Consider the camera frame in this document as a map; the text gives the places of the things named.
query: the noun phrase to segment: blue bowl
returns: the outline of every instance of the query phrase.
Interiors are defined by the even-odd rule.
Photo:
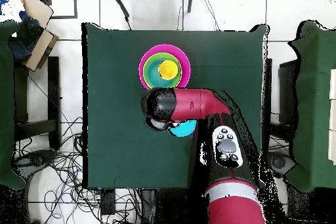
[[[188,120],[177,127],[170,127],[168,131],[177,137],[185,137],[192,134],[196,128],[196,120]]]

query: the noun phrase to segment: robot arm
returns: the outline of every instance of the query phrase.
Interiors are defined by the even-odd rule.
[[[155,88],[142,98],[142,110],[156,129],[158,123],[164,129],[168,123],[198,120],[209,168],[209,224],[264,224],[248,156],[230,109],[215,92]]]

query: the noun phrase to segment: floor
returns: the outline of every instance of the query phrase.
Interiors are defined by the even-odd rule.
[[[182,13],[178,23],[182,0],[122,0],[130,14],[130,25],[133,30],[176,30],[182,29]],[[205,0],[193,0],[192,12],[187,13],[188,0],[184,0],[184,30],[215,29],[211,13]],[[268,57],[273,59],[272,68],[272,121],[278,120],[278,67],[279,64],[293,60],[296,55],[287,44],[295,39],[297,27],[303,20],[317,20],[325,27],[336,27],[336,0],[209,0],[215,13],[215,18],[221,30],[249,31],[256,24],[268,24]],[[55,16],[73,16],[74,0],[52,0]],[[82,22],[93,22],[102,28],[127,30],[123,13],[114,0],[77,0],[77,18],[50,20],[47,29],[59,36],[51,56],[60,58],[60,85],[62,131],[68,124],[82,116],[82,57],[81,57],[81,27]],[[38,86],[47,92],[47,64],[40,70],[30,73]],[[47,119],[47,98],[32,82],[29,83],[29,120]],[[72,127],[74,133],[80,132],[81,119]],[[49,148],[47,138],[38,136],[28,150]],[[71,144],[65,144],[62,151],[71,151]],[[279,198],[286,210],[287,193],[283,181],[276,180]],[[60,186],[59,176],[51,168],[44,169],[35,175],[30,186],[29,208],[31,218],[44,222],[49,216],[50,206],[54,201],[49,190],[56,191]],[[118,189],[117,194],[128,194],[126,189]],[[119,200],[119,207],[125,205],[126,199]],[[62,214],[61,218],[51,217],[47,224],[64,224],[74,210],[75,204],[64,197],[56,207],[55,212]],[[135,215],[129,215],[129,221],[134,221]],[[100,224],[87,211],[76,210],[67,224]]]

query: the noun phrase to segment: white box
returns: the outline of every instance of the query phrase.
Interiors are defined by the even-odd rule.
[[[336,131],[329,130],[328,159],[336,162]]]
[[[329,129],[336,131],[336,100],[330,102]]]
[[[330,73],[330,99],[336,99],[336,70],[331,70]]]

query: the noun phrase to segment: green table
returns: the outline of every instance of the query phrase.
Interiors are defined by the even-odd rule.
[[[336,68],[336,31],[303,22],[298,38],[291,42],[300,63],[296,80],[299,122],[293,140],[299,163],[287,178],[296,189],[336,189],[336,166],[328,160],[330,71]]]
[[[146,90],[138,65],[151,47],[181,48],[191,64],[188,87],[225,90],[238,104],[260,150],[263,37],[254,32],[103,30],[86,24],[90,188],[186,188],[192,136],[174,137],[144,125]]]
[[[9,37],[20,29],[13,20],[0,23],[0,185],[22,189],[25,180],[12,171],[14,154],[14,57]]]

